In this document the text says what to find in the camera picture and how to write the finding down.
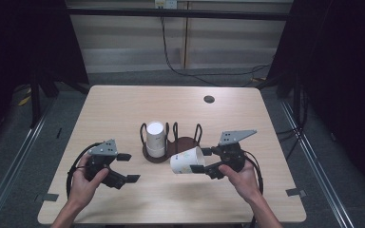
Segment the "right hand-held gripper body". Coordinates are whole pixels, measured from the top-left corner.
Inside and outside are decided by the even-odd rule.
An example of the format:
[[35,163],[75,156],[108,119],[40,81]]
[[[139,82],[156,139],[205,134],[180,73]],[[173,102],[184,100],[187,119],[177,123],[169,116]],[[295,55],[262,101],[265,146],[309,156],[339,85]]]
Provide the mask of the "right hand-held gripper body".
[[257,131],[255,129],[223,131],[218,145],[212,146],[208,149],[210,154],[218,155],[221,160],[205,166],[204,173],[211,179],[219,180],[224,177],[223,173],[219,170],[219,166],[221,164],[229,166],[236,172],[240,172],[242,170],[246,161],[257,166],[254,161],[246,156],[246,151],[240,147],[240,141],[256,133]]

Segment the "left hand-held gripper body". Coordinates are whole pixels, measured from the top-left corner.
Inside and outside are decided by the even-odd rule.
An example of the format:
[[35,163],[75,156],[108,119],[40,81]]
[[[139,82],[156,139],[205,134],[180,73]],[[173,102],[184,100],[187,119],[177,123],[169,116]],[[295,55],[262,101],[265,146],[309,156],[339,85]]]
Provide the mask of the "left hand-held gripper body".
[[112,162],[117,161],[116,158],[120,154],[114,139],[106,142],[95,143],[87,151],[90,158],[86,163],[86,178],[91,181],[95,175],[106,168],[109,173],[102,181],[108,187],[120,189],[126,184],[126,176],[123,176],[110,168]]

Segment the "white printed paper cup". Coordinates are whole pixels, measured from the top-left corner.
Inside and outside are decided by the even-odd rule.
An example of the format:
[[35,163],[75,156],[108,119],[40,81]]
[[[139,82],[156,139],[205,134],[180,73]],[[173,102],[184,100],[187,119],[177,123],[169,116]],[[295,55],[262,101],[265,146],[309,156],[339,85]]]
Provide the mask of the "white printed paper cup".
[[175,174],[189,174],[192,165],[205,165],[202,150],[196,146],[173,155],[170,158],[170,167]]

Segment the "dark brown wire cup holder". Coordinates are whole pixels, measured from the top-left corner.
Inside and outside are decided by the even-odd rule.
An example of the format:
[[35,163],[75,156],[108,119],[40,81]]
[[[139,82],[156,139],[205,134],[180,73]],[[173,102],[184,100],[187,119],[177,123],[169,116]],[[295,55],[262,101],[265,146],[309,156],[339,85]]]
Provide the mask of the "dark brown wire cup holder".
[[180,137],[179,126],[177,122],[172,125],[169,123],[162,123],[164,125],[165,133],[165,154],[159,158],[151,157],[146,148],[146,128],[147,124],[143,123],[140,127],[140,139],[143,145],[143,155],[149,161],[153,163],[165,162],[173,155],[183,152],[187,149],[194,148],[200,145],[202,139],[202,126],[198,123],[196,125],[195,133],[193,137]]

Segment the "stack of white paper cups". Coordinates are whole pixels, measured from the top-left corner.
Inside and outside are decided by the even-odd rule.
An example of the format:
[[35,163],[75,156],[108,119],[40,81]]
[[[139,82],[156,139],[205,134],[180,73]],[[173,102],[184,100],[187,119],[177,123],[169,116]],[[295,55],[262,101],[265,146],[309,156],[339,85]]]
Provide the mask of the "stack of white paper cups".
[[165,154],[164,125],[160,122],[151,122],[146,128],[146,148],[153,158],[159,158]]

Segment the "person's right hand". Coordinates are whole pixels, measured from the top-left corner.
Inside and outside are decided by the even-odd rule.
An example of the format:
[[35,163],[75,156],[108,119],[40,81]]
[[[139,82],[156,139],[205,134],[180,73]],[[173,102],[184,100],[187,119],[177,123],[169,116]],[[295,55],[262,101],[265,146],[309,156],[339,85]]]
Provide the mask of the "person's right hand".
[[234,171],[226,164],[219,166],[219,170],[235,187],[238,194],[251,206],[257,204],[261,198],[256,181],[254,166],[247,161],[240,172]]

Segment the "person's left hand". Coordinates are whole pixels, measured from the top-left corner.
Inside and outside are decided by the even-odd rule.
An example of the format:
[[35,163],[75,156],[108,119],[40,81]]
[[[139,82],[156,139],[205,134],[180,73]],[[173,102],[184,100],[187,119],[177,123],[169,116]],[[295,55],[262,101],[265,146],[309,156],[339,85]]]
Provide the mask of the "person's left hand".
[[92,180],[87,180],[85,172],[86,163],[89,158],[89,155],[84,155],[79,162],[78,168],[73,173],[73,181],[67,201],[67,204],[69,204],[72,209],[79,211],[84,209],[91,202],[97,187],[109,173],[109,170],[104,168],[99,171]]

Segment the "grey tape piece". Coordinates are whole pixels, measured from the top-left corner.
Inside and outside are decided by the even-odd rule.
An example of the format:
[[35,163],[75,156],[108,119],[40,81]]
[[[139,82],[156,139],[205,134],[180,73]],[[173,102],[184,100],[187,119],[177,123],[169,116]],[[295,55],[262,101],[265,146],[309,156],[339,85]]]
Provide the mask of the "grey tape piece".
[[306,192],[298,188],[287,189],[286,194],[288,197],[299,196],[300,198],[303,198],[306,196]]
[[37,201],[37,202],[56,201],[58,199],[58,197],[59,197],[58,194],[46,193],[46,194],[37,195],[34,200]]

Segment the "black metal stand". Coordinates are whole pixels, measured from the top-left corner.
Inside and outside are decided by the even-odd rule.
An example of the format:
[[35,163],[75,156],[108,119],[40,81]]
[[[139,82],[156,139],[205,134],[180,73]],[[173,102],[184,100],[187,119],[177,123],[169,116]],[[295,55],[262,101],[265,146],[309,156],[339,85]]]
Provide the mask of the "black metal stand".
[[31,128],[34,128],[41,118],[40,90],[37,72],[33,71],[30,76],[32,120]]
[[297,127],[300,127],[300,100],[301,100],[300,92],[301,92],[300,78],[298,75],[296,75],[294,84],[293,114]]

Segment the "yellow floor strip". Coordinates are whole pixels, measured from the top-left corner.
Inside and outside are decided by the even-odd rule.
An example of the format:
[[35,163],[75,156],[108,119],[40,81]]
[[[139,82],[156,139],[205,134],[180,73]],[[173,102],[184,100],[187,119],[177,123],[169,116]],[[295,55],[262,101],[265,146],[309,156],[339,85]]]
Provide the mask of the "yellow floor strip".
[[31,98],[31,92],[32,92],[32,90],[31,90],[31,88],[29,88],[29,90],[26,92],[24,97],[18,103],[18,106],[25,105],[29,101],[29,99]]

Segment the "dark curtain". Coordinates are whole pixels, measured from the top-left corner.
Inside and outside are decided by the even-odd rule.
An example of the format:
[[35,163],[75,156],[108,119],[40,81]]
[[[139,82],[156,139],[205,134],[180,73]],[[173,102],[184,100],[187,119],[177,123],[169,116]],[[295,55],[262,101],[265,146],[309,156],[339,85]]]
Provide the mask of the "dark curtain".
[[365,176],[365,0],[293,0],[268,77],[303,86]]
[[0,122],[16,87],[54,96],[56,81],[88,82],[66,0],[0,0]]

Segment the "metal floor rail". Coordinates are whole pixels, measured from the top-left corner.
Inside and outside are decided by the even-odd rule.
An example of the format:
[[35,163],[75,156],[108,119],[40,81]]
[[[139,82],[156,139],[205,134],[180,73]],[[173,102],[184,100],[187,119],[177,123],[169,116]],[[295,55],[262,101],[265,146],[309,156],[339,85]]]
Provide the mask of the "metal floor rail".
[[23,167],[31,148],[38,138],[49,114],[52,106],[55,104],[54,100],[48,102],[42,114],[38,114],[37,119],[27,127],[25,137],[19,140],[17,147],[11,147],[5,151],[5,154],[13,154],[10,164],[4,165],[3,156],[0,157],[0,171],[4,171],[4,176],[0,179],[0,211],[8,198],[10,190],[16,181],[20,169]]
[[327,202],[340,228],[355,228],[350,214],[348,213],[342,200],[338,196],[334,186],[330,182],[313,146],[310,144],[306,134],[300,129],[299,125],[296,123],[292,107],[287,102],[281,102],[281,106],[289,122],[289,125],[295,131],[298,144],[300,145],[304,156],[309,162],[309,165],[311,166],[311,169],[316,176],[318,185],[320,186],[325,198],[327,199]]

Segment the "black horizontal frame bar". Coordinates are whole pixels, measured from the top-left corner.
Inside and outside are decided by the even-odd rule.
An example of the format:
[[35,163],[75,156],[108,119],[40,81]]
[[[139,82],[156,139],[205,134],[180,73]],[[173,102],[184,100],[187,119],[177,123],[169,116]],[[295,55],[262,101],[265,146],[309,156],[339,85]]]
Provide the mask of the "black horizontal frame bar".
[[262,21],[287,21],[293,18],[289,13],[243,12],[243,11],[211,11],[192,9],[109,9],[69,7],[69,14],[103,15],[103,16],[141,16],[141,17],[179,17],[206,19],[238,19]]

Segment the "white wall power outlet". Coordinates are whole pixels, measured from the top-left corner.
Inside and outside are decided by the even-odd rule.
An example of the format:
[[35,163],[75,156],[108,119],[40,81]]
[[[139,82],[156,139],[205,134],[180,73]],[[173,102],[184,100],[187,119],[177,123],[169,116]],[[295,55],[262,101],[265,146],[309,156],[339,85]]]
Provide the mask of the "white wall power outlet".
[[177,0],[154,0],[156,9],[176,10],[178,8]]

